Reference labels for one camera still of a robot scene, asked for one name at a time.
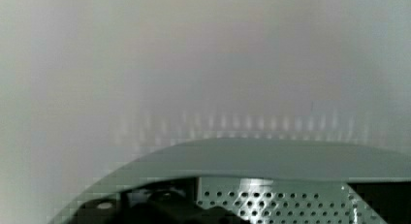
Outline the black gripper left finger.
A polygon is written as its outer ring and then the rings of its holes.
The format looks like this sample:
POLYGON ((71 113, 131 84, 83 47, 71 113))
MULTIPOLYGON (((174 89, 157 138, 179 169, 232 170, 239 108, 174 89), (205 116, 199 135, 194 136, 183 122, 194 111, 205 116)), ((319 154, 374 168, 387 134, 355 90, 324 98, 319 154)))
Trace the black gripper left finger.
POLYGON ((120 199, 96 199, 76 211, 76 224, 249 224, 222 207, 201 208, 193 200, 171 190, 151 193, 131 205, 125 193, 120 199))

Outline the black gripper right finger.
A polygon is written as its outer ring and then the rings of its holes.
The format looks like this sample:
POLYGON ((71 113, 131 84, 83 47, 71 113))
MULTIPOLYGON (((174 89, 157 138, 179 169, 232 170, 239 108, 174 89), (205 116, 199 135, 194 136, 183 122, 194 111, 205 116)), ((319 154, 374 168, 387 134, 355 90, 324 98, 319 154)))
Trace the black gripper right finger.
POLYGON ((349 186, 388 224, 411 224, 411 183, 350 183, 349 186))

